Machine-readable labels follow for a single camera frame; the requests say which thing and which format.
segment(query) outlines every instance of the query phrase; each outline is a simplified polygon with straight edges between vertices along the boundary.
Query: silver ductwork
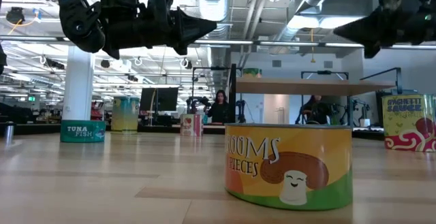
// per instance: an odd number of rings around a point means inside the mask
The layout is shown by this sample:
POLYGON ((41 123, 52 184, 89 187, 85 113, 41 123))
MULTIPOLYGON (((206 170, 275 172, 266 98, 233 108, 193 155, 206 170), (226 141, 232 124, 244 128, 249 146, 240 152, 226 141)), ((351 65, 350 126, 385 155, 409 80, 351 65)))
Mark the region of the silver ductwork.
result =
MULTIPOLYGON (((230 0, 199 0, 199 11, 201 16, 207 20, 224 21, 228 17, 230 0)), ((206 39, 227 39, 230 27, 228 25, 218 25, 217 28, 204 36, 206 39)), ((211 48, 211 65, 225 66, 228 65, 225 59, 225 52, 229 51, 227 48, 211 48)), ((213 72, 213 82, 221 83, 222 71, 213 72)))
MULTIPOLYGON (((324 1, 325 0, 291 0, 289 6, 290 21, 295 16, 295 14, 300 13, 304 10, 307 10, 312 7, 321 8, 321 4, 324 1)), ((292 39, 295 37, 295 35, 299 30, 300 29, 291 28, 285 25, 284 28, 282 28, 282 30, 280 31, 280 33, 275 36, 274 40, 280 42, 290 42, 292 41, 292 39)), ((287 52, 288 52, 288 48, 284 48, 280 46, 271 47, 269 49, 270 54, 284 54, 287 52)))

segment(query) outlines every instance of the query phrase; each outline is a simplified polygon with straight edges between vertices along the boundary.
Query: mushroom illustration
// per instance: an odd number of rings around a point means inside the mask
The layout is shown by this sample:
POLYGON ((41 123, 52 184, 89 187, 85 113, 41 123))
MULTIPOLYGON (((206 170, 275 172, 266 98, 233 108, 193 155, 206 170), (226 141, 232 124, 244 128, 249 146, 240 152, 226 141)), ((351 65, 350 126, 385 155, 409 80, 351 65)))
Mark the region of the mushroom illustration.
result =
POLYGON ((260 176, 270 184, 283 182, 280 200, 289 205, 307 203, 306 187, 316 190, 325 187, 328 182, 326 164, 317 157, 304 153, 282 152, 279 160, 270 155, 260 166, 260 176))

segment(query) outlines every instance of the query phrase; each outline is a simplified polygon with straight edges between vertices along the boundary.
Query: woman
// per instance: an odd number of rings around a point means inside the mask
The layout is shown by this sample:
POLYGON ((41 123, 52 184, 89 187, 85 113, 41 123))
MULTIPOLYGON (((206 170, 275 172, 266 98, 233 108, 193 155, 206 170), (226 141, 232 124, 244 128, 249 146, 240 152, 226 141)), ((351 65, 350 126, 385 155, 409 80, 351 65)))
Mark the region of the woman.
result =
POLYGON ((207 116, 212 117, 212 124, 222 125, 227 122, 228 106, 229 104, 227 103, 225 92, 223 90, 219 90, 215 97, 215 103, 207 112, 207 116))
POLYGON ((327 116, 331 116, 331 111, 326 104, 321 102, 321 99, 321 95, 312 95, 310 100, 301 108, 301 114, 307 116, 308 124, 325 125, 328 123, 327 116))

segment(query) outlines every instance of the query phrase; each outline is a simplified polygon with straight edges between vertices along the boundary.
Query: mushroom cap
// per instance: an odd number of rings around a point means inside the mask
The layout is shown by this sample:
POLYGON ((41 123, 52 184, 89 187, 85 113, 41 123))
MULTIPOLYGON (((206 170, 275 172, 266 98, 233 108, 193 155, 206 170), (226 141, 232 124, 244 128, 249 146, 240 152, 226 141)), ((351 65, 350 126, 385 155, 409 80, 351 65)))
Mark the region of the mushroom cap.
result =
POLYGON ((328 170, 326 164, 317 157, 304 153, 282 152, 279 160, 274 160, 274 154, 268 156, 260 166, 260 176, 270 184, 279 184, 283 181, 285 172, 297 170, 307 175, 306 184, 310 189, 320 189, 328 182, 328 170))

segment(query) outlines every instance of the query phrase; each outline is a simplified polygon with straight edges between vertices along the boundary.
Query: shelf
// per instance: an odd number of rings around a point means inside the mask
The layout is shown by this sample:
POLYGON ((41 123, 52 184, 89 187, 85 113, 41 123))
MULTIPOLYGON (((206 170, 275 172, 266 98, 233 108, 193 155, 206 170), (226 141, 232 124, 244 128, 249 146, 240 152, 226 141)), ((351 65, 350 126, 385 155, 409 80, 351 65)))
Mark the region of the shelf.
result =
POLYGON ((350 84, 347 80, 303 80, 278 78, 238 78, 237 93, 273 95, 336 95, 352 96, 371 91, 389 89, 395 82, 361 80, 350 84))

